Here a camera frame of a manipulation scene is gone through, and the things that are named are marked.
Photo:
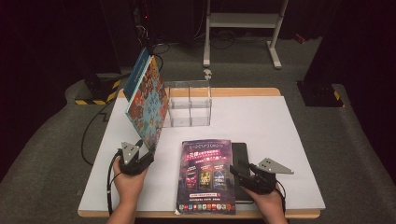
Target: gray carpet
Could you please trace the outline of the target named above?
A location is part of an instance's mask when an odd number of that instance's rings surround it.
[[[294,219],[290,223],[396,223],[396,188],[364,135],[344,87],[334,85],[345,107],[304,106],[296,81],[304,79],[319,43],[320,39],[303,45],[294,40],[278,40],[281,70],[274,69],[263,41],[239,41],[227,49],[212,48],[211,85],[276,87],[285,96],[327,207],[317,219]],[[213,40],[212,44],[224,48],[230,43]],[[204,78],[202,47],[170,45],[166,51],[168,47],[155,49],[163,58],[161,72],[165,80]],[[79,217],[77,213],[91,171],[81,158],[80,144],[90,120],[103,108],[74,104],[81,84],[80,81],[66,91],[67,106],[37,130],[1,182],[1,224],[106,223],[105,218]],[[89,161],[94,161],[111,109],[109,105],[103,111],[106,115],[96,117],[86,132],[84,153]],[[200,220],[136,221],[157,222]]]

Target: magazine cover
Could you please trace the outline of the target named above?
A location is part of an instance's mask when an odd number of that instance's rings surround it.
[[[167,109],[168,98],[163,80],[152,56],[126,110],[147,148],[158,143]]]
[[[206,139],[182,144],[177,189],[180,214],[235,214],[233,153],[230,140]]]

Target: human arm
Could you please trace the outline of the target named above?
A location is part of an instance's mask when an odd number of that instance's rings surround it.
[[[113,164],[114,174],[120,173],[120,157],[117,157]],[[148,169],[140,175],[120,174],[114,179],[117,192],[120,195],[120,203],[114,210],[107,224],[133,224],[136,218],[136,207],[142,191],[145,176]]]
[[[253,198],[254,203],[257,205],[262,218],[267,224],[286,224],[288,221],[285,218],[282,208],[282,199],[278,192],[273,190],[269,194],[257,194],[249,189],[242,189]]]

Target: white table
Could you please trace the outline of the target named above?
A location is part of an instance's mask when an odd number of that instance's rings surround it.
[[[259,163],[268,157],[294,171],[276,175],[287,192],[287,218],[315,218],[325,208],[318,184],[304,152],[283,96],[277,89],[212,89],[210,126],[164,128],[148,169],[141,193],[138,217],[259,218],[254,204],[238,204],[236,215],[175,215],[181,142],[221,138],[247,143],[249,161]],[[127,100],[119,94],[92,172],[81,199],[82,217],[108,217],[106,176],[111,159],[122,141],[135,143],[137,132],[124,114]],[[113,207],[119,202],[112,187]]]

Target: transparent plastic container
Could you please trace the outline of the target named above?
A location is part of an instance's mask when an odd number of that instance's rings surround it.
[[[212,96],[209,81],[171,81],[164,85],[169,98],[169,120],[163,127],[210,125]]]

